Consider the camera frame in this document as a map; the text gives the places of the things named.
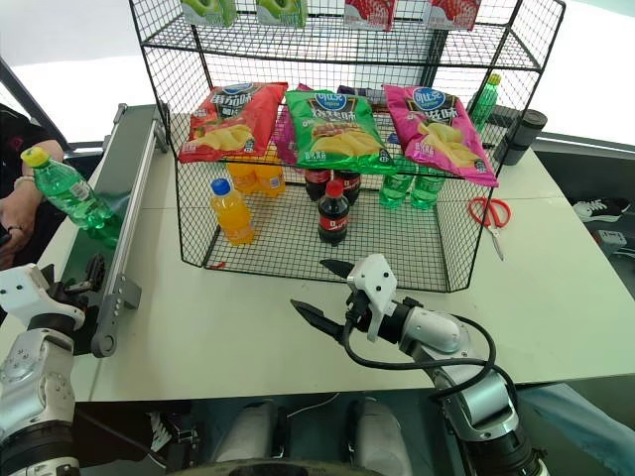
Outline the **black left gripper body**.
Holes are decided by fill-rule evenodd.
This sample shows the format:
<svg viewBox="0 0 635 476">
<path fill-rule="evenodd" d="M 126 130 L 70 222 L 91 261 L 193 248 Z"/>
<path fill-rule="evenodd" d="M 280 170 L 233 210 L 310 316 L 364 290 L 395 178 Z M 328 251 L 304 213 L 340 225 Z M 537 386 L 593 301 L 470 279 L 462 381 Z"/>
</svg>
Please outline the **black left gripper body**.
<svg viewBox="0 0 635 476">
<path fill-rule="evenodd" d="M 83 294 L 66 294 L 64 286 L 67 284 L 86 281 L 84 277 L 76 281 L 55 281 L 55 266 L 47 265 L 40 269 L 44 278 L 44 296 L 40 298 L 38 315 L 46 317 L 85 317 L 88 310 L 87 292 Z"/>
</svg>

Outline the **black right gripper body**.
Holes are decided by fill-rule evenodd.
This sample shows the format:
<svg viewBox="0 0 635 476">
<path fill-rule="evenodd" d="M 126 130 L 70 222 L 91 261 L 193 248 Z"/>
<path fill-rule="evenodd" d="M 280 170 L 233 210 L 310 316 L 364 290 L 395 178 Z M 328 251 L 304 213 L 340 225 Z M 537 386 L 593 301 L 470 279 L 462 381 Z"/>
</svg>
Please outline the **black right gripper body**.
<svg viewBox="0 0 635 476">
<path fill-rule="evenodd" d="M 346 304 L 345 322 L 339 333 L 338 343 L 343 343 L 354 328 L 362 332 L 367 332 L 372 318 L 370 300 L 365 292 L 352 292 L 346 300 Z"/>
</svg>

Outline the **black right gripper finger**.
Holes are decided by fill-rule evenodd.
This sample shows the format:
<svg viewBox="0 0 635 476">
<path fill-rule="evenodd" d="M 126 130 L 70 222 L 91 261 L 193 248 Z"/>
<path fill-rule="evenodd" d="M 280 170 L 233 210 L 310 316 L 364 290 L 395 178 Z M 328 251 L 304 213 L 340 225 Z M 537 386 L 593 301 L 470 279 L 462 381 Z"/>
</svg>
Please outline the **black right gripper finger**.
<svg viewBox="0 0 635 476">
<path fill-rule="evenodd" d="M 335 259 L 323 259 L 319 263 L 327 268 L 331 273 L 347 281 L 348 276 L 352 272 L 354 265 L 352 263 L 335 260 Z"/>
<path fill-rule="evenodd" d="M 327 318 L 322 310 L 296 299 L 291 299 L 290 303 L 310 326 L 330 336 L 334 340 L 340 340 L 342 338 L 344 326 Z"/>
</svg>

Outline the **person's bare hand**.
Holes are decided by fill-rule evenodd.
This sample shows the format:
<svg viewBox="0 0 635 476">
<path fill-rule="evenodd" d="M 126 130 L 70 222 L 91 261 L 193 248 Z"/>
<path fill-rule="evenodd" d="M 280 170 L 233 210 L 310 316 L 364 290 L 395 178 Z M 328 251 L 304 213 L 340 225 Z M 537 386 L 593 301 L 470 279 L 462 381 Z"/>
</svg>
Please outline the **person's bare hand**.
<svg viewBox="0 0 635 476">
<path fill-rule="evenodd" d="M 28 181 L 22 182 L 7 197 L 1 199 L 1 224 L 11 235 L 1 247 L 1 255 L 15 255 L 30 241 L 36 213 L 43 195 Z"/>
</svg>

